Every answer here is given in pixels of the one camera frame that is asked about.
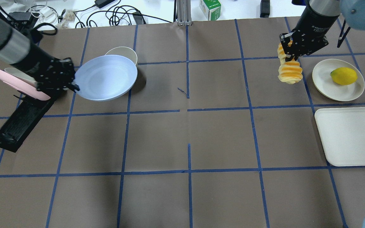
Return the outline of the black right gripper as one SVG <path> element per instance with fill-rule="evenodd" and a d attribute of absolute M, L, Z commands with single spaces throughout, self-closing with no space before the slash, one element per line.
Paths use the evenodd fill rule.
<path fill-rule="evenodd" d="M 329 44 L 326 34 L 337 18 L 338 15 L 326 16 L 306 6 L 295 28 L 279 36 L 285 61 L 296 61 L 300 56 L 311 55 L 326 47 Z"/>

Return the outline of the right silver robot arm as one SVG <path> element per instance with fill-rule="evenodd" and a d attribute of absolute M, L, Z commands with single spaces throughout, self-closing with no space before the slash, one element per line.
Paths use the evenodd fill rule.
<path fill-rule="evenodd" d="M 341 30 L 337 46 L 341 46 L 350 29 L 365 30 L 365 0 L 293 0 L 292 4 L 305 9 L 295 28 L 279 36 L 286 62 L 326 47 L 326 33 L 340 15 L 348 28 Z"/>

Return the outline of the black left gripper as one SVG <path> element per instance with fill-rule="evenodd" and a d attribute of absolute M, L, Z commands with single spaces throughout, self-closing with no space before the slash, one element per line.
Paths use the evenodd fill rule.
<path fill-rule="evenodd" d="M 33 77 L 38 91 L 71 90 L 80 87 L 74 83 L 75 66 L 72 58 L 55 58 L 41 48 L 30 48 L 29 53 L 13 67 Z"/>

